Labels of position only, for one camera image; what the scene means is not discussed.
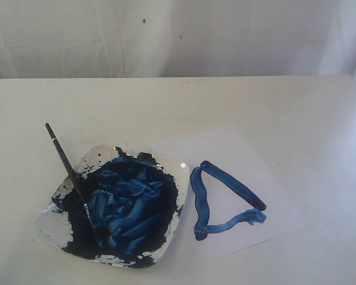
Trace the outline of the black paintbrush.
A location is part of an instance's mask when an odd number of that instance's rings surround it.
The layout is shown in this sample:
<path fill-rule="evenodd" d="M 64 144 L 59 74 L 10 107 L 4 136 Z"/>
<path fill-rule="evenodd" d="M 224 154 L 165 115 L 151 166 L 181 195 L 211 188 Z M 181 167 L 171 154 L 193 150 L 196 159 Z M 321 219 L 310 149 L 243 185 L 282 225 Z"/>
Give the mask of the black paintbrush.
<path fill-rule="evenodd" d="M 47 129 L 47 132 L 53 142 L 53 145 L 56 148 L 56 151 L 63 163 L 63 166 L 65 167 L 68 176 L 74 186 L 75 191 L 78 193 L 78 196 L 84 206 L 84 210 L 86 213 L 86 216 L 88 218 L 88 221 L 90 222 L 91 228 L 93 229 L 94 233 L 101 239 L 101 240 L 105 240 L 110 236 L 110 232 L 108 230 L 108 228 L 106 226 L 96 226 L 94 224 L 94 219 L 93 219 L 93 214 L 91 213 L 90 207 L 88 202 L 86 201 L 86 199 L 84 198 L 82 192 L 81 192 L 81 183 L 80 183 L 80 179 L 78 177 L 78 175 L 75 173 L 74 169 L 72 168 L 62 146 L 60 145 L 53 129 L 51 128 L 49 123 L 45 123 L 45 127 Z"/>

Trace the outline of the white square plate blue paint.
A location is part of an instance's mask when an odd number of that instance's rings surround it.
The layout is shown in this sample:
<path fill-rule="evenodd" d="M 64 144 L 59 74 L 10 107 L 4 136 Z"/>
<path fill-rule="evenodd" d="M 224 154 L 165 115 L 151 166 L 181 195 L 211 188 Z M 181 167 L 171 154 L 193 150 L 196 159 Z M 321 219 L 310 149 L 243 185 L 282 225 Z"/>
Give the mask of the white square plate blue paint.
<path fill-rule="evenodd" d="M 98 145 L 75 166 L 80 186 L 59 185 L 38 215 L 38 236 L 76 257 L 148 268 L 179 224 L 189 167 L 175 159 Z"/>

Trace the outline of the white paper sheet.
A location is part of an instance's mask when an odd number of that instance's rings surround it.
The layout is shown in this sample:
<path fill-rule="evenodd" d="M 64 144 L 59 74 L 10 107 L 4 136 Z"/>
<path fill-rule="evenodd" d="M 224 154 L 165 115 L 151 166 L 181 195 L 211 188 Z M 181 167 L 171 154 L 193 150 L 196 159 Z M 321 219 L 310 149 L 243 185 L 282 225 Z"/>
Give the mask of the white paper sheet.
<path fill-rule="evenodd" d="M 193 232 L 198 218 L 195 195 L 189 189 L 181 219 L 185 225 L 183 245 L 201 258 L 217 259 L 309 225 L 298 204 L 233 128 L 207 129 L 163 139 L 154 143 L 152 149 L 155 154 L 178 159 L 189 169 L 207 160 L 246 185 L 267 206 L 264 223 L 252 226 L 238 223 L 228 231 L 210 234 L 198 242 Z"/>

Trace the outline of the white backdrop curtain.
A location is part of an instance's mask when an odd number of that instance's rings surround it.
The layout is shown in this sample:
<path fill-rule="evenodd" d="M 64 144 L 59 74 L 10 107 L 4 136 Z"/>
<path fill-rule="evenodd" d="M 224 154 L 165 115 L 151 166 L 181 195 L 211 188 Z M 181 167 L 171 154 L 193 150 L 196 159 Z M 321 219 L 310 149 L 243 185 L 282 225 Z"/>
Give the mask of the white backdrop curtain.
<path fill-rule="evenodd" d="M 0 1 L 0 78 L 349 74 L 356 1 Z"/>

